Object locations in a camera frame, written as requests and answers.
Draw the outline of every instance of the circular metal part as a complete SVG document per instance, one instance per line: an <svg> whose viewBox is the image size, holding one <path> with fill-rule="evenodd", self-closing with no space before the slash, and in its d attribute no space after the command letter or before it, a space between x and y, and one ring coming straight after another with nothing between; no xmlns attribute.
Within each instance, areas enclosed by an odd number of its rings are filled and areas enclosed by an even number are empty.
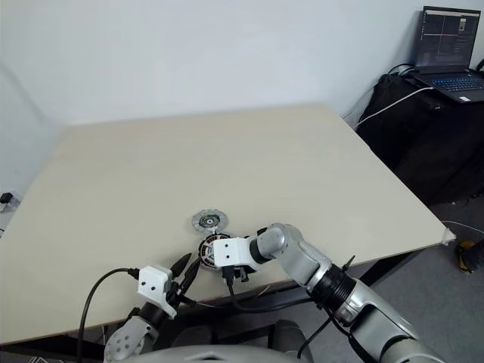
<svg viewBox="0 0 484 363"><path fill-rule="evenodd" d="M227 227L228 218L218 209L204 209L191 220L195 229L204 234L215 234Z"/></svg>
<svg viewBox="0 0 484 363"><path fill-rule="evenodd" d="M198 256L200 257L203 267L214 271L218 271L220 269L215 266L215 260L213 258L213 241L224 240L225 238L230 238L230 236L228 234L219 233L212 234L202 241L198 247Z"/></svg>

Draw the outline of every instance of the gray floor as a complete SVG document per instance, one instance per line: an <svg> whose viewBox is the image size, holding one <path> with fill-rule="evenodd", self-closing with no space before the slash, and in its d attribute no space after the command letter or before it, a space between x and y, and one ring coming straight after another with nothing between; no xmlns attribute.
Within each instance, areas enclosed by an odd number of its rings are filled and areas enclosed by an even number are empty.
<svg viewBox="0 0 484 363"><path fill-rule="evenodd" d="M432 210L441 220L463 222L484 230L484 198L436 206ZM449 227L458 235L458 240L484 237L457 225ZM415 237L418 238L418 231L415 231ZM421 339L448 362L481 362L484 361L484 345L480 343L484 327L484 269L471 275L460 272L456 267L455 244L420 252L379 281L374 289L393 304L415 326ZM358 277L368 267L356 266L351 273ZM307 303L271 314L240 315L232 318L232 322L243 329L263 326L280 318L294 320L309 335L326 315L314 304ZM313 341L311 350L316 362L360 362L346 338L331 326ZM26 356L0 352L1 363L26 363L27 359Z"/></svg>

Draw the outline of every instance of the black desk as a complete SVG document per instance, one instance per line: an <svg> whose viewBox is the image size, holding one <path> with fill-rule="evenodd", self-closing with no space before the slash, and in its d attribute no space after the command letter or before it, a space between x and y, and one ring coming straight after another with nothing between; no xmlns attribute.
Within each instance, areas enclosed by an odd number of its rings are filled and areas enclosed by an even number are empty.
<svg viewBox="0 0 484 363"><path fill-rule="evenodd" d="M417 89L400 76L382 76L362 118ZM484 104L457 104L423 91L357 133L427 206L484 191Z"/></svg>

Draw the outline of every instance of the laptop keyboard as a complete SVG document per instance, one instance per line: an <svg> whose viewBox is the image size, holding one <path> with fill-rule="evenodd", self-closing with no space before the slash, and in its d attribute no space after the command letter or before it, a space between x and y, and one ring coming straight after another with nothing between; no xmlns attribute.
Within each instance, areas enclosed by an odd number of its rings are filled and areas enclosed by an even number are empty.
<svg viewBox="0 0 484 363"><path fill-rule="evenodd" d="M450 92L484 90L484 79L476 77L433 79L432 85Z"/></svg>

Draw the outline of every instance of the laptop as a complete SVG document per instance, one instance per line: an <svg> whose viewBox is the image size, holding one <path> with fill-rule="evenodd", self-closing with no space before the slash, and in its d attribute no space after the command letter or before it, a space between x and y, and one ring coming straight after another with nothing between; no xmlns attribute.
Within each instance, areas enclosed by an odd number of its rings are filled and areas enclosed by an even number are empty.
<svg viewBox="0 0 484 363"><path fill-rule="evenodd" d="M484 78L469 70L481 12L423 7L415 46L418 81L462 104L484 101Z"/></svg>

